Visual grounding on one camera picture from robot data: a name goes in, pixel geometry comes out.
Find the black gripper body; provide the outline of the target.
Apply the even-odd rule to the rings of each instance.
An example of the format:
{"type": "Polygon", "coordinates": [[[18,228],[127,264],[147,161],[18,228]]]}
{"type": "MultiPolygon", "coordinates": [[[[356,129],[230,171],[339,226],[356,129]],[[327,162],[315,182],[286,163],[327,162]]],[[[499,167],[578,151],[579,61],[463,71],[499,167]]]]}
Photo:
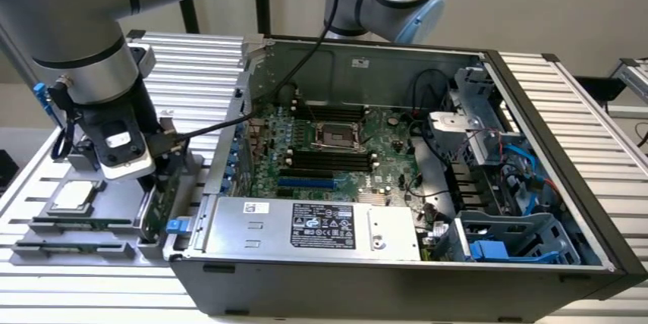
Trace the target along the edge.
{"type": "Polygon", "coordinates": [[[136,80],[132,85],[132,110],[142,134],[146,138],[146,142],[148,142],[148,137],[158,134],[162,126],[158,121],[154,103],[143,80],[136,80]]]}

